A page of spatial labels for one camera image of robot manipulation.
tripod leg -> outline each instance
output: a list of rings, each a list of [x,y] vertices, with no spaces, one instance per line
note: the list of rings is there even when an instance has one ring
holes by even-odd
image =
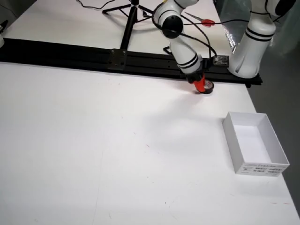
[[[136,22],[137,22],[137,8],[131,7],[120,49],[125,49],[125,50],[128,49],[132,29]]]
[[[124,9],[124,8],[129,8],[129,7],[131,7],[131,4],[119,6],[119,7],[115,7],[115,8],[109,8],[109,9],[103,10],[102,13],[107,14],[108,12],[112,12],[112,11]]]
[[[152,10],[150,10],[150,9],[144,7],[144,6],[139,6],[139,8],[140,8],[141,10],[144,10],[144,11],[147,12],[147,13],[153,14],[153,11],[152,11]]]

metal bracket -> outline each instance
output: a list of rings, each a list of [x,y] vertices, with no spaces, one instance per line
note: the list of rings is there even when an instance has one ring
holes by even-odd
[[[107,68],[111,70],[124,70],[127,61],[127,51],[112,49],[108,57]]]

white box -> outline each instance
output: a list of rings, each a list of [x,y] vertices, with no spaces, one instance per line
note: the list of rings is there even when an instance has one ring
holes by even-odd
[[[223,127],[237,174],[277,177],[290,165],[266,114],[229,112]]]

black stripe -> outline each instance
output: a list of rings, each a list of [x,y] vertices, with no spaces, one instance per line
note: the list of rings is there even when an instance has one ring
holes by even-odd
[[[198,57],[198,55],[195,54],[195,56],[190,61],[188,61],[187,63],[183,63],[183,64],[178,63],[178,66],[186,66],[187,64],[190,64],[191,62],[193,62],[197,57]]]
[[[195,60],[195,62],[193,62],[191,65],[186,66],[186,67],[181,67],[181,66],[179,66],[179,65],[178,65],[178,66],[179,66],[180,69],[188,69],[188,68],[191,68],[192,66],[194,66],[194,65],[198,62],[198,60],[199,60],[199,59]]]
[[[253,12],[252,10],[250,11],[250,13],[258,14],[258,15],[268,15],[268,14],[269,14],[269,13],[258,13],[258,12]]]
[[[255,34],[257,36],[260,36],[262,38],[270,38],[272,36],[274,36],[274,34],[259,34],[259,33],[256,33],[255,31],[251,30],[249,27],[247,27],[247,30],[252,33],[252,34]]]
[[[174,1],[175,1],[175,3],[176,3],[180,8],[185,9],[185,8],[182,7],[176,0],[174,0]]]
[[[177,13],[175,10],[171,10],[171,9],[166,10],[166,11],[164,11],[164,12],[159,16],[157,23],[159,23],[159,20],[161,19],[161,17],[163,16],[163,14],[165,14],[166,12],[170,12],[170,11],[173,11],[173,12]]]
[[[258,38],[256,38],[256,37],[253,37],[253,36],[251,36],[250,34],[248,34],[247,31],[245,32],[245,34],[246,34],[249,38],[251,38],[251,39],[253,39],[253,40],[255,40],[255,41],[267,42],[267,41],[271,41],[271,40],[272,40],[272,38],[270,38],[270,39],[258,39]]]
[[[266,2],[264,3],[264,9],[265,9],[267,12],[268,12],[268,10],[267,10],[268,1],[269,1],[269,0],[266,0]]]

red object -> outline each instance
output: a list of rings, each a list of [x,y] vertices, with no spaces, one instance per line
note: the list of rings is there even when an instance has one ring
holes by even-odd
[[[204,93],[206,91],[205,89],[205,75],[203,74],[203,78],[201,81],[195,81],[194,85],[197,89],[197,91]]]
[[[215,22],[210,19],[202,19],[201,23],[202,23],[202,26],[205,26],[205,27],[212,27],[215,25]]]

